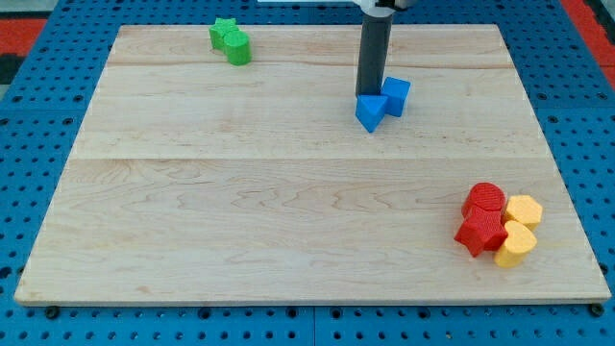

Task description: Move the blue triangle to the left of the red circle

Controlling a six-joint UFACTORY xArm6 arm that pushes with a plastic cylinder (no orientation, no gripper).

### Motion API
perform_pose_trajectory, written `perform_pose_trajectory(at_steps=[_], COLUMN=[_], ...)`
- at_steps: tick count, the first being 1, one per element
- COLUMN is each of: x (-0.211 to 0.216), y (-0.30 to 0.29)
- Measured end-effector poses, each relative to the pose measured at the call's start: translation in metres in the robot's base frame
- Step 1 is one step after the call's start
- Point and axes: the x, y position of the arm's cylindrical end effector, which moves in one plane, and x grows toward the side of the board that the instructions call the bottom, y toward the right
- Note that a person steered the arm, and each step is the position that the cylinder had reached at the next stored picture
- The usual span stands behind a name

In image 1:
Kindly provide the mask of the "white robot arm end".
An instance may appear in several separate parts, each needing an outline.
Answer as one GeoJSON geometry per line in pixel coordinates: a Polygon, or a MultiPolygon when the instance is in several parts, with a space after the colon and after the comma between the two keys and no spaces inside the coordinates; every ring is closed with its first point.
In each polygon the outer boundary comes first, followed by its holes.
{"type": "Polygon", "coordinates": [[[417,0],[352,0],[364,14],[373,17],[387,17],[394,12],[406,11],[417,0]]]}

